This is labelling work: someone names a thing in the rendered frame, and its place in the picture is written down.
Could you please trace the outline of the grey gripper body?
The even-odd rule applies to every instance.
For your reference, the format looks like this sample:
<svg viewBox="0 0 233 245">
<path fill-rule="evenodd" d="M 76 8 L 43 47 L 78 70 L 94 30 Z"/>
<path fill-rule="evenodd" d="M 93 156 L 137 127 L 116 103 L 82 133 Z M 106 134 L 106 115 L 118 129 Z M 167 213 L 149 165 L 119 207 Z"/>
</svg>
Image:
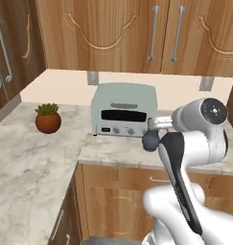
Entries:
<svg viewBox="0 0 233 245">
<path fill-rule="evenodd" d="M 143 148 L 148 152 L 154 152 L 158 148 L 160 138 L 157 130 L 147 131 L 142 138 Z"/>
</svg>

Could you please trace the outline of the wooden drawer front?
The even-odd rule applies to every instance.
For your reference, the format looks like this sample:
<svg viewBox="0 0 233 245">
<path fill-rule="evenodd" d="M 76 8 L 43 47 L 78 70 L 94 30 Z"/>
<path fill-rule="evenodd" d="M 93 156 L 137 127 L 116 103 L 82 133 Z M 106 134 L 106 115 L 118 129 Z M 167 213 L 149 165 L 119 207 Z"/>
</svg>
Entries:
<svg viewBox="0 0 233 245">
<path fill-rule="evenodd" d="M 86 186 L 116 189 L 145 190 L 170 183 L 154 183 L 155 179 L 170 180 L 164 169 L 136 167 L 107 167 L 83 165 L 83 181 Z M 201 185 L 206 196 L 233 198 L 233 176 L 188 172 L 192 183 Z"/>
</svg>

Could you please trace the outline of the pale green toaster oven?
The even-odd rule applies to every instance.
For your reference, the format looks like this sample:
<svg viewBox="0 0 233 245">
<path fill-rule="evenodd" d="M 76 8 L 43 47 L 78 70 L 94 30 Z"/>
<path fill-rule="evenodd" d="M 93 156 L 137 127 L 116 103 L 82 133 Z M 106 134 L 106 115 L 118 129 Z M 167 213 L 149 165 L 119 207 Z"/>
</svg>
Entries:
<svg viewBox="0 0 233 245">
<path fill-rule="evenodd" d="M 110 82 L 99 84 L 91 101 L 92 135 L 142 138 L 155 118 L 155 87 Z"/>
</svg>

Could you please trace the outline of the wooden base cupboard door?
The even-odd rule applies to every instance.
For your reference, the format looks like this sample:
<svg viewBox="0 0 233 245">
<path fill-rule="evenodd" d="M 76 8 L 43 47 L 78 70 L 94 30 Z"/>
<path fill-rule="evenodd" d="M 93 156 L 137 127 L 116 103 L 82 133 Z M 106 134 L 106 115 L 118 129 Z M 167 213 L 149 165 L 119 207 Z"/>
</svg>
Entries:
<svg viewBox="0 0 233 245">
<path fill-rule="evenodd" d="M 86 188 L 89 235 L 142 240 L 154 224 L 142 199 L 142 190 Z"/>
</svg>

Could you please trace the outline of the succulent in brown pot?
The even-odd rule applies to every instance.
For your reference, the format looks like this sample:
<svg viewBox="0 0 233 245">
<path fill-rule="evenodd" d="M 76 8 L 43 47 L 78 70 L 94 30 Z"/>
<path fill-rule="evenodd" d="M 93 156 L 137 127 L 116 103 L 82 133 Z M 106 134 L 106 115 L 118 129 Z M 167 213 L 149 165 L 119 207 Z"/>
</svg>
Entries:
<svg viewBox="0 0 233 245">
<path fill-rule="evenodd" d="M 59 130 L 61 126 L 61 117 L 58 113 L 58 106 L 53 103 L 40 105 L 35 112 L 36 128 L 44 134 L 52 134 Z"/>
</svg>

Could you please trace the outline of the dark wooden base cupboard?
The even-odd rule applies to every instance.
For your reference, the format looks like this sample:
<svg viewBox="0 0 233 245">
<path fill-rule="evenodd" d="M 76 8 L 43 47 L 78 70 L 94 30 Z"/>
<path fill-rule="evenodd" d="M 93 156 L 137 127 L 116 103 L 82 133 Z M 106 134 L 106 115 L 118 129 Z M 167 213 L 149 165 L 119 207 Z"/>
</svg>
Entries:
<svg viewBox="0 0 233 245">
<path fill-rule="evenodd" d="M 82 245 L 83 238 L 88 236 L 84 204 L 82 166 L 77 164 L 59 209 L 48 245 L 65 245 L 66 234 L 71 236 L 69 245 Z"/>
</svg>

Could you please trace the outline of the dark wooden tall cupboard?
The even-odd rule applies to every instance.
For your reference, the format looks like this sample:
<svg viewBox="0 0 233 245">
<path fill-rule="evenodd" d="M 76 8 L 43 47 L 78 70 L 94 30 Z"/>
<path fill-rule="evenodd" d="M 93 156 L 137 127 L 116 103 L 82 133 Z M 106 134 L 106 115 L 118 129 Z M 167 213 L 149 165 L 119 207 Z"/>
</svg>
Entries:
<svg viewBox="0 0 233 245">
<path fill-rule="evenodd" d="M 12 67 L 12 81 L 0 43 L 0 109 L 46 69 L 35 0 L 0 0 L 0 27 Z"/>
</svg>

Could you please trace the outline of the grey wall socket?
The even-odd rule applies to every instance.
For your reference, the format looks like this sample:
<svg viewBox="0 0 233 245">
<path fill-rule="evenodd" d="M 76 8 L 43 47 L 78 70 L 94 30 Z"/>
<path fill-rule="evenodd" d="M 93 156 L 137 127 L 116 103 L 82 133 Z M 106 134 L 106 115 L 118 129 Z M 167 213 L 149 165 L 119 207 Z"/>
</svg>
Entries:
<svg viewBox="0 0 233 245">
<path fill-rule="evenodd" d="M 87 84 L 98 85 L 99 84 L 99 73 L 95 71 L 87 72 Z"/>
<path fill-rule="evenodd" d="M 199 90 L 203 92 L 211 92 L 214 80 L 214 77 L 202 77 L 199 85 Z"/>
</svg>

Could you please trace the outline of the narrow wooden wall cupboard door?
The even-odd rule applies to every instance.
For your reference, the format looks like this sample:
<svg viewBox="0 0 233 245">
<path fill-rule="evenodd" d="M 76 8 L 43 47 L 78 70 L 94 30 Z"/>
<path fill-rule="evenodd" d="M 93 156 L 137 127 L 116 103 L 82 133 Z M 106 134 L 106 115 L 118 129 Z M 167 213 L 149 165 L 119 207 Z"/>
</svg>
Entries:
<svg viewBox="0 0 233 245">
<path fill-rule="evenodd" d="M 179 6 L 185 12 L 171 62 Z M 233 78 L 233 0 L 170 0 L 161 72 Z"/>
</svg>

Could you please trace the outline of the wide wooden wall cupboard door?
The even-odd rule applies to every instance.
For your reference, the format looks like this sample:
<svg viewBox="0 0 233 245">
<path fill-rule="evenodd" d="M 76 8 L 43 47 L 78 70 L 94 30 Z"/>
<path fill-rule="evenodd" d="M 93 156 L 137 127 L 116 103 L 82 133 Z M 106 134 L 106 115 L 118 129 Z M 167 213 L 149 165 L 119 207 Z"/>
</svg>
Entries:
<svg viewBox="0 0 233 245">
<path fill-rule="evenodd" d="M 36 0 L 50 69 L 120 73 L 161 70 L 170 0 Z M 154 60 L 149 61 L 154 12 Z"/>
</svg>

